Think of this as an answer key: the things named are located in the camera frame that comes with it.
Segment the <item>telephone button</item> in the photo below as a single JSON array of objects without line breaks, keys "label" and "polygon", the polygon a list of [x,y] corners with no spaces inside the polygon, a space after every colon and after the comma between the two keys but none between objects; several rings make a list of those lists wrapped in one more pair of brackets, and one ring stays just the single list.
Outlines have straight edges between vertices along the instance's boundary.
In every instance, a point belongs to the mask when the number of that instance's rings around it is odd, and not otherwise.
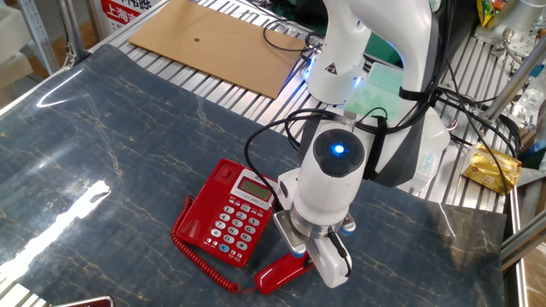
[{"label": "telephone button", "polygon": [[250,217],[250,218],[248,219],[248,222],[249,222],[250,224],[254,225],[254,226],[258,226],[258,225],[259,225],[259,220],[257,220],[257,219],[254,218],[254,217]]},{"label": "telephone button", "polygon": [[240,218],[241,220],[245,220],[247,219],[247,215],[243,212],[237,212],[237,214],[235,214],[238,218]]},{"label": "telephone button", "polygon": [[246,242],[250,242],[253,238],[248,234],[242,234],[241,239],[245,240]]},{"label": "telephone button", "polygon": [[220,232],[220,230],[218,229],[213,229],[211,230],[211,235],[214,235],[215,237],[219,237],[220,235],[222,234],[222,232]]},{"label": "telephone button", "polygon": [[225,228],[225,223],[224,222],[220,222],[220,221],[216,221],[214,223],[214,226],[216,226],[217,229],[224,229]]},{"label": "telephone button", "polygon": [[235,212],[235,209],[233,209],[233,208],[230,207],[230,206],[224,206],[224,211],[225,211],[226,213],[231,214],[231,213]]},{"label": "telephone button", "polygon": [[225,244],[220,244],[218,246],[218,249],[222,252],[229,252],[229,246],[225,245]]},{"label": "telephone button", "polygon": [[233,227],[229,227],[228,228],[228,232],[232,235],[237,235],[239,234],[239,230],[237,230],[237,228],[233,228]]},{"label": "telephone button", "polygon": [[242,251],[246,251],[246,249],[248,248],[247,243],[241,241],[237,242],[237,247],[239,247],[239,249],[241,249]]},{"label": "telephone button", "polygon": [[229,221],[229,215],[225,214],[225,213],[221,213],[220,214],[220,219],[222,221],[225,221],[225,222],[228,222]]},{"label": "telephone button", "polygon": [[235,242],[235,239],[233,239],[233,237],[231,235],[224,235],[224,241],[231,244],[231,243]]},{"label": "telephone button", "polygon": [[250,225],[247,225],[245,226],[245,231],[248,232],[249,234],[253,234],[256,232],[256,229],[254,229],[254,227],[250,226]]},{"label": "telephone button", "polygon": [[242,222],[241,222],[241,221],[239,221],[239,220],[233,220],[233,222],[232,222],[232,223],[233,223],[233,224],[234,224],[234,225],[235,225],[236,227],[240,227],[240,226],[242,226]]}]

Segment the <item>coiled cord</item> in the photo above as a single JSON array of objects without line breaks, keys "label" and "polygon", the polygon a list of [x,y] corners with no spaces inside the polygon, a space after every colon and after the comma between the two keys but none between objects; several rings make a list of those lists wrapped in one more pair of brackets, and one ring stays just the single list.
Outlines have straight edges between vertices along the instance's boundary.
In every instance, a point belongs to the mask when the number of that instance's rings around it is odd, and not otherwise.
[{"label": "coiled cord", "polygon": [[205,274],[212,278],[214,282],[227,289],[231,293],[241,293],[245,292],[241,290],[241,285],[236,282],[231,282],[221,276],[215,269],[213,269],[208,263],[205,262],[199,255],[192,251],[182,240],[178,239],[176,236],[177,229],[180,227],[180,224],[188,214],[188,210],[194,202],[194,198],[191,196],[186,197],[184,202],[184,208],[177,218],[177,221],[174,223],[174,226],[171,230],[171,239],[172,243],[182,252],[189,260],[191,260],[197,267],[202,270]]}]

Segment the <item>brown cardboard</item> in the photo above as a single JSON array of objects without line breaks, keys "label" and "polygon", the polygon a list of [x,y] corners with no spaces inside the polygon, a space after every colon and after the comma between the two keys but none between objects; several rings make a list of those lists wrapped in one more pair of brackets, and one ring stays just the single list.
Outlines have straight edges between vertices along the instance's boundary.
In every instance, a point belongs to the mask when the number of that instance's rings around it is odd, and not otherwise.
[{"label": "brown cardboard", "polygon": [[[299,52],[269,46],[263,28],[186,0],[171,0],[132,38],[133,43],[212,76],[276,98]],[[287,49],[305,43],[267,31],[267,38]]]}]

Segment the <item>table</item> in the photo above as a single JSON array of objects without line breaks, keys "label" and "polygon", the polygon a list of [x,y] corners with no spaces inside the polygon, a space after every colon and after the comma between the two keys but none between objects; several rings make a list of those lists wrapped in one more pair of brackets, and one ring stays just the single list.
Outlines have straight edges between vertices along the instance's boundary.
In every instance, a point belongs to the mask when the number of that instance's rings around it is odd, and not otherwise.
[{"label": "table", "polygon": [[[54,304],[106,293],[131,307],[503,304],[505,216],[372,182],[351,207],[357,230],[343,240],[354,270],[343,286],[327,289],[315,270],[270,296],[215,285],[171,243],[171,225],[219,159],[242,162],[258,127],[102,47],[0,120],[0,270]],[[272,177],[297,165],[274,131],[252,157]],[[287,252],[270,223],[243,269],[202,256],[250,287]]]}]

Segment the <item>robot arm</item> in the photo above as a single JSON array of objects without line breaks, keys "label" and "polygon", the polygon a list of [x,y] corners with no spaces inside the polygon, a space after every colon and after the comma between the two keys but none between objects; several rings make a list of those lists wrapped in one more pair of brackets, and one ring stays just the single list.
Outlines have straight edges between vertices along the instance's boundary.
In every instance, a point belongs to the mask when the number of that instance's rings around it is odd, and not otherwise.
[{"label": "robot arm", "polygon": [[[360,78],[369,30],[390,42],[402,56],[404,90],[427,88],[438,42],[428,0],[324,2],[328,30],[307,80],[313,96],[331,104],[346,101]],[[418,137],[411,140],[417,148],[421,127],[416,128]],[[336,233],[350,233],[356,227],[349,206],[360,187],[373,136],[353,132],[354,122],[348,121],[323,120],[315,128],[311,141],[306,142],[308,148],[300,149],[305,150],[301,167],[278,178],[277,194],[284,211],[276,213],[274,221],[292,254],[301,257],[308,252],[325,284],[337,287],[347,281],[352,262]],[[400,147],[409,130],[394,133],[386,141]]]},{"label": "robot arm", "polygon": [[323,1],[328,29],[307,78],[315,98],[334,105],[347,100],[360,78],[371,32],[401,55],[405,90],[420,92],[428,86],[436,61],[438,22],[427,0]]}]

